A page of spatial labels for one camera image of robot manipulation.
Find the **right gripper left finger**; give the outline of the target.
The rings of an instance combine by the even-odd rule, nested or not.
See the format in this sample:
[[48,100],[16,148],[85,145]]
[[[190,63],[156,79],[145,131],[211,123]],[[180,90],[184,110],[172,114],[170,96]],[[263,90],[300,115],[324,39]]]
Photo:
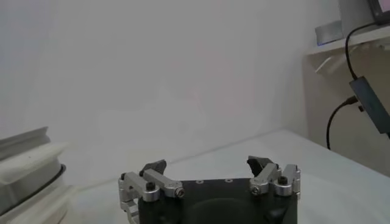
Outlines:
[[183,183],[164,176],[166,166],[167,162],[162,159],[147,163],[138,173],[122,173],[118,180],[120,202],[129,203],[137,198],[145,202],[155,202],[161,196],[183,198]]

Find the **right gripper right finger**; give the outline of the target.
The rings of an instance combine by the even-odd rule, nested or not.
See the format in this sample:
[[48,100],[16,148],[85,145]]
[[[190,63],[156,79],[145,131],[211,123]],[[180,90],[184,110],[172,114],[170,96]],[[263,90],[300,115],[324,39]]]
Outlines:
[[301,170],[295,164],[284,169],[269,158],[248,156],[247,163],[254,175],[249,180],[250,192],[254,196],[273,191],[276,196],[300,198]]

